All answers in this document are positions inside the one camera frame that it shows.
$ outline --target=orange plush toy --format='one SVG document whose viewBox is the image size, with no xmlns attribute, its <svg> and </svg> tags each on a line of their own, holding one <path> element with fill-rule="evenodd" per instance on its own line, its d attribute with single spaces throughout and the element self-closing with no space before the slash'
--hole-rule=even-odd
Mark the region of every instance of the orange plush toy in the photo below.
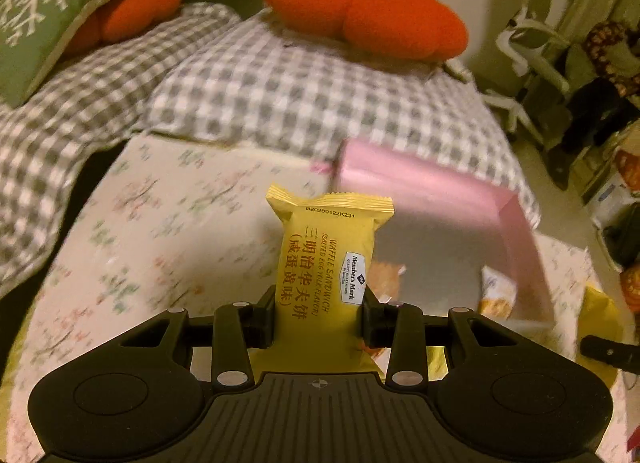
<svg viewBox="0 0 640 463">
<path fill-rule="evenodd" d="M 86 53 L 99 43 L 135 37 L 156 22 L 168 20 L 182 0 L 110 0 L 92 13 L 66 47 L 65 55 Z"/>
<path fill-rule="evenodd" d="M 265 1 L 293 30 L 390 57 L 444 61 L 468 43 L 464 23 L 437 0 Z"/>
</svg>

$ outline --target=yellow wrapper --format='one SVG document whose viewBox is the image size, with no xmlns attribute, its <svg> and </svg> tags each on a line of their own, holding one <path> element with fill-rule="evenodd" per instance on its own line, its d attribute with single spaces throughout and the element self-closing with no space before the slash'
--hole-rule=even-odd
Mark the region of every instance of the yellow wrapper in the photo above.
<svg viewBox="0 0 640 463">
<path fill-rule="evenodd" d="M 325 194 L 298 198 L 272 185 L 267 201 L 284 225 L 273 345 L 252 354 L 264 371 L 375 371 L 362 351 L 358 310 L 374 232 L 394 213 L 390 198 Z"/>
</svg>

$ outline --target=pink tray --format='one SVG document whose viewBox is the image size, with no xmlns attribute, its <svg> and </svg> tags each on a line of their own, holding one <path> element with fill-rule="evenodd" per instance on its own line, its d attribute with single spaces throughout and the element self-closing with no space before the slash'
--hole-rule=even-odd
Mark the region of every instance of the pink tray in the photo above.
<svg viewBox="0 0 640 463">
<path fill-rule="evenodd" d="M 514 192 L 356 139 L 345 142 L 333 185 L 393 198 L 396 214 L 376 233 L 374 259 L 406 266 L 403 302 L 429 315 L 477 309 L 487 265 L 518 285 L 509 328 L 528 334 L 553 325 L 538 250 Z"/>
</svg>

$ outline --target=floral tablecloth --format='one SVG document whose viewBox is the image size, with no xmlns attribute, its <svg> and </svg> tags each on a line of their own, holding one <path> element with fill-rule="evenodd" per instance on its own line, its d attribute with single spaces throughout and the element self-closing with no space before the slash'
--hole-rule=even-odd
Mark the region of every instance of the floral tablecloth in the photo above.
<svg viewBox="0 0 640 463">
<path fill-rule="evenodd" d="M 274 282 L 282 225 L 266 203 L 276 182 L 322 193 L 328 172 L 306 160 L 138 136 L 82 210 L 14 344 L 0 387 L 0 457 L 42 454 L 27 416 L 31 389 L 48 372 L 168 307 L 210 315 L 255 302 Z M 538 235 L 557 317 L 540 341 L 575 356 L 584 284 L 596 277 L 588 252 Z M 624 386 L 598 454 L 628 461 Z"/>
</svg>

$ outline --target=checkered pillow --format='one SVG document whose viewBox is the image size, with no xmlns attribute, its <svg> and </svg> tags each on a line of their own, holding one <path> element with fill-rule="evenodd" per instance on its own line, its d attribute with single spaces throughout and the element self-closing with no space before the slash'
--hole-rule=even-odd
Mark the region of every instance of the checkered pillow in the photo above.
<svg viewBox="0 0 640 463">
<path fill-rule="evenodd" d="M 146 125 L 321 160 L 361 136 L 513 189 L 537 226 L 538 203 L 475 86 L 425 64 L 370 67 L 350 53 L 262 12 L 171 72 L 152 95 Z"/>
<path fill-rule="evenodd" d="M 226 6 L 187 5 L 55 73 L 22 107 L 0 106 L 0 297 L 49 256 L 87 158 L 127 138 L 162 78 L 239 21 Z"/>
</svg>

